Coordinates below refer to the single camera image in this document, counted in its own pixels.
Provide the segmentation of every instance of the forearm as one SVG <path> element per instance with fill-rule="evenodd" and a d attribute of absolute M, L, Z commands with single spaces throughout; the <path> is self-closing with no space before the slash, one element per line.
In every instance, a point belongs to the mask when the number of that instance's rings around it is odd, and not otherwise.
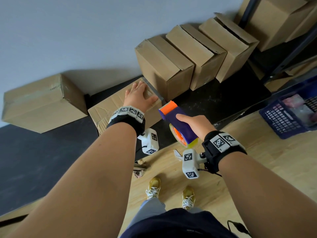
<path fill-rule="evenodd" d="M 135 146 L 136 133 L 130 125 L 109 127 L 11 237 L 117 237 L 128 202 Z"/>
<path fill-rule="evenodd" d="M 219 170 L 253 237 L 313 237 L 317 204 L 250 156 L 234 152 Z"/>

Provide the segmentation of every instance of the plastic crate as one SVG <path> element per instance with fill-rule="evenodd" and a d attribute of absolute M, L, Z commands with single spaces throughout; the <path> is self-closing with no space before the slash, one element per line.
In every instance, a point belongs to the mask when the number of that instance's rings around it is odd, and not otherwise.
<path fill-rule="evenodd" d="M 284 99 L 295 94 L 299 94 L 305 100 L 305 104 L 311 110 L 317 112 L 317 77 L 308 80 L 298 90 L 279 98 L 259 112 L 281 139 L 287 139 L 291 136 L 317 129 L 316 124 L 310 127 L 305 126 L 283 103 Z"/>

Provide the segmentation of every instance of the white shoelace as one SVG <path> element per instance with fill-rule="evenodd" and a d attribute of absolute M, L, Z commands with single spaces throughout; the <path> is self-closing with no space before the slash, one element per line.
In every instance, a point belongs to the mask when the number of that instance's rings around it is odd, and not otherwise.
<path fill-rule="evenodd" d="M 183 208 L 185 208 L 185 207 L 193 208 L 194 207 L 194 202 L 193 202 L 192 197 L 193 196 L 189 196 L 189 197 L 186 197 L 185 199 L 183 199 L 183 204 L 182 204 Z"/>
<path fill-rule="evenodd" d="M 151 189 L 147 189 L 145 191 L 147 195 L 147 199 L 153 198 L 153 197 L 158 197 L 159 196 L 159 188 L 156 187 L 151 187 Z"/>

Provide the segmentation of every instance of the shoe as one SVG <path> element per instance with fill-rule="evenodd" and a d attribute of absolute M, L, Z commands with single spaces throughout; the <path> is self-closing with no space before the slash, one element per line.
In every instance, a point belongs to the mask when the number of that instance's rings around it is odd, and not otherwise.
<path fill-rule="evenodd" d="M 147 200 L 151 198 L 158 198 L 159 197 L 159 191 L 161 189 L 161 180 L 159 177 L 154 177 L 151 179 L 149 183 L 149 188 L 145 191 L 147 195 Z"/>
<path fill-rule="evenodd" d="M 194 207 L 194 203 L 195 203 L 194 189 L 190 186 L 187 186 L 183 190 L 182 208 L 185 210 L 189 210 Z"/>

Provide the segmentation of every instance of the jeans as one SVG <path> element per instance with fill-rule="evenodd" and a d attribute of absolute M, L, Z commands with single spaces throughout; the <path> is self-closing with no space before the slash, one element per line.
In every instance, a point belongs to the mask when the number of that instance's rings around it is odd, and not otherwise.
<path fill-rule="evenodd" d="M 202 209 L 198 207 L 193 207 L 188 212 L 190 213 L 198 213 L 201 212 Z M 127 228 L 130 228 L 135 223 L 144 220 L 146 218 L 157 216 L 162 213 L 166 212 L 165 204 L 162 203 L 158 198 L 154 197 L 149 200 L 145 200 L 140 207 L 140 210 L 137 212 L 135 217 L 132 219 L 131 223 L 128 225 Z"/>

